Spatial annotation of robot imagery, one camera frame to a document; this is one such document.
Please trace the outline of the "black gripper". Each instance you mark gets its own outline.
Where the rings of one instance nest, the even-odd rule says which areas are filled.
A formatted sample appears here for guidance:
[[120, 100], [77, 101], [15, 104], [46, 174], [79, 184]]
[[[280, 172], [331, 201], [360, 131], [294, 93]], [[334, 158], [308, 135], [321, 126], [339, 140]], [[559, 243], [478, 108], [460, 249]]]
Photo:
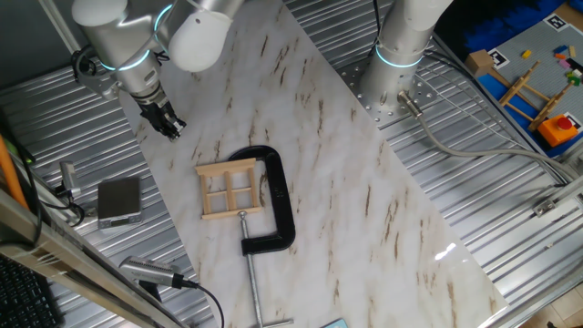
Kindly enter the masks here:
[[186, 127], [186, 123], [176, 117], [175, 111], [169, 102], [162, 107], [156, 103], [139, 103], [140, 115], [158, 132], [162, 133], [170, 141], [180, 137], [180, 131]]

